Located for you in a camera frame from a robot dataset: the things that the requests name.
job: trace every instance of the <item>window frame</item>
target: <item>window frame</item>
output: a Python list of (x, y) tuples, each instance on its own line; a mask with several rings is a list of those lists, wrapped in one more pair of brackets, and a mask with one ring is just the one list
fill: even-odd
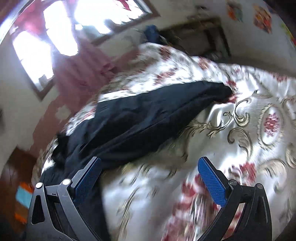
[[(33, 2), (34, 0), (28, 0), (28, 1), (22, 1), (22, 5), (21, 5), (21, 9), (17, 12), (15, 12), (17, 10), (17, 8), (19, 6), (16, 6), (15, 9), (13, 10), (12, 12), (12, 15), (13, 16), (9, 16), (8, 19), (11, 20), (10, 24), (9, 24), (9, 28), (7, 29), (7, 33), (9, 34), (9, 29), (12, 27), (14, 21), (18, 18), (18, 16)], [(112, 32), (109, 33), (109, 34), (106, 34), (102, 37), (99, 37), (93, 41), (91, 41), (91, 43), (95, 46), (98, 46), (100, 44), (102, 44), (104, 41), (112, 38), (113, 36), (115, 36), (116, 34), (120, 33), (120, 32), (123, 32), (124, 30), (126, 29), (129, 29), (131, 28), (132, 26), (135, 26), (137, 24), (140, 24), (144, 21), (147, 21), (149, 19), (152, 19), (152, 18), (156, 18), (156, 17), (159, 17), (160, 14), (158, 13), (158, 11), (156, 10), (156, 8), (152, 5), (152, 3), (150, 2), (150, 0), (140, 0), (142, 1), (150, 10), (150, 12), (147, 13), (147, 11), (141, 7), (141, 4), (139, 3), (139, 0), (134, 0), (139, 8), (141, 8), (142, 11), (146, 12), (145, 15), (143, 16), (140, 16), (139, 18), (137, 19), (134, 19), (132, 20), (131, 22), (128, 22), (126, 24), (123, 24), (121, 26), (119, 26), (118, 28), (116, 29), (112, 29)], [(44, 99), (44, 97), (48, 94), (48, 92), (51, 90), (51, 88), (54, 86), (54, 78), (55, 78), (55, 75), (48, 81), (47, 85), (40, 91), (37, 86), (34, 84), (33, 80), (29, 77), (29, 75), (27, 74), (26, 70), (24, 69), (20, 59), (18, 58), (17, 54), (16, 54), (16, 58), (19, 60), (19, 64), (20, 64), (20, 67), (22, 68), (25, 76), (26, 76), (26, 79), (28, 80), (30, 86), (32, 87), (33, 91), (36, 93), (37, 97), (39, 98), (40, 101), (42, 101)]]

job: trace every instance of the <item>window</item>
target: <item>window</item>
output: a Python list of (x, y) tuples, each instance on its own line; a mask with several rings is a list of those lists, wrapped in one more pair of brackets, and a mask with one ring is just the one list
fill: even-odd
[[(31, 5), (34, 9), (27, 11)], [(77, 34), (99, 44), (112, 34), (159, 16), (148, 0), (36, 0), (31, 5), (10, 32), (17, 56), (41, 99), (53, 85), (51, 45), (67, 56), (78, 52), (72, 24)], [(44, 26), (40, 26), (42, 13)]]

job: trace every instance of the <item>pink curtain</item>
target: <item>pink curtain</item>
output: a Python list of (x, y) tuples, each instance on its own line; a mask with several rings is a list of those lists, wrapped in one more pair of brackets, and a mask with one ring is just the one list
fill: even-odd
[[(53, 46), (46, 34), (43, 11), (55, 1), (57, 0), (35, 0), (17, 18), (15, 25), (40, 36)], [(73, 113), (79, 111), (93, 94), (113, 78), (116, 72), (111, 60), (101, 50), (86, 40), (76, 37), (73, 18), (76, 3), (77, 0), (64, 1), (72, 21), (72, 32), (78, 44), (78, 54), (65, 56), (57, 50), (53, 52), (54, 81), (62, 99)]]
[(110, 59), (86, 40), (78, 43), (78, 54), (54, 52), (54, 81), (69, 109), (79, 111), (93, 94), (115, 75)]

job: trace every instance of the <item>white satin fabric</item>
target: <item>white satin fabric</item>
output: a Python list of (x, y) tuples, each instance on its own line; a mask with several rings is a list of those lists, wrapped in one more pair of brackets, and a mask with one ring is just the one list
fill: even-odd
[[(262, 183), (269, 201), (273, 240), (295, 209), (296, 79), (254, 67), (216, 64), (170, 47), (143, 44), (130, 71), (120, 73), (65, 126), (70, 135), (94, 117), (97, 101), (194, 81), (223, 82), (234, 95), (203, 110), (176, 140), (101, 177), (106, 221), (112, 240), (197, 240), (220, 207), (201, 181), (197, 161), (207, 156), (242, 185)], [(53, 140), (33, 170), (54, 165)], [(231, 235), (243, 204), (225, 237)]]

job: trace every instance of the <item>floral bedspread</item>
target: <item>floral bedspread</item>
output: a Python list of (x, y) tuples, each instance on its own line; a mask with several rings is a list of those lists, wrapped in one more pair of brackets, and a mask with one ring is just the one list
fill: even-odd
[[(100, 101), (201, 80), (223, 82), (234, 94), (228, 103), (203, 110), (178, 139), (168, 140), (156, 153), (103, 173), (102, 198), (112, 240), (197, 240), (220, 209), (199, 176), (197, 160), (202, 156), (229, 179), (263, 184), (276, 239), (296, 205), (296, 79), (188, 57), (167, 46), (149, 43), (139, 48), (129, 71), (120, 73), (70, 119), (68, 135), (94, 117)], [(40, 155), (33, 184), (54, 165), (51, 153), (56, 145), (54, 139)], [(243, 204), (225, 237), (233, 232), (242, 209)]]

